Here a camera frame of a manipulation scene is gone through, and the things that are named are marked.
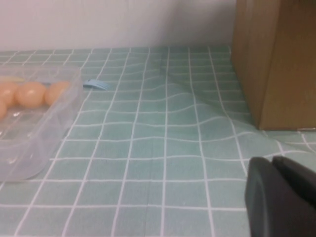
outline egg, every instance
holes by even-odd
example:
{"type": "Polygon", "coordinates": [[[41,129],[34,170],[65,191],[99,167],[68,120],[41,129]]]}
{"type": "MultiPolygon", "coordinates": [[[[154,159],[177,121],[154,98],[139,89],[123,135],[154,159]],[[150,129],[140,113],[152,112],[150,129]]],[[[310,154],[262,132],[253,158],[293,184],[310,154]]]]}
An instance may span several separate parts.
{"type": "Polygon", "coordinates": [[[2,120],[6,115],[6,103],[0,99],[0,120],[2,120]]]}
{"type": "Polygon", "coordinates": [[[27,82],[17,88],[14,97],[16,101],[26,108],[37,108],[44,104],[46,87],[37,81],[27,82]]]}
{"type": "Polygon", "coordinates": [[[16,104],[14,94],[19,85],[14,82],[0,83],[0,99],[2,99],[7,107],[12,107],[16,104]]]}
{"type": "Polygon", "coordinates": [[[48,105],[54,104],[59,96],[68,88],[70,83],[68,81],[60,81],[52,84],[45,93],[45,102],[48,105]]]}

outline cardboard box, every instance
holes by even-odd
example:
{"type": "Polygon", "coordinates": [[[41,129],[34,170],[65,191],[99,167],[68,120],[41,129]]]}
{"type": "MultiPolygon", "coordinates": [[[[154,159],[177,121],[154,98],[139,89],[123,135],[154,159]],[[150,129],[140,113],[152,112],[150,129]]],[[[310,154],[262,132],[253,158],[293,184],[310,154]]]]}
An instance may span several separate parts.
{"type": "Polygon", "coordinates": [[[316,0],[237,0],[232,62],[258,129],[316,127],[316,0]]]}

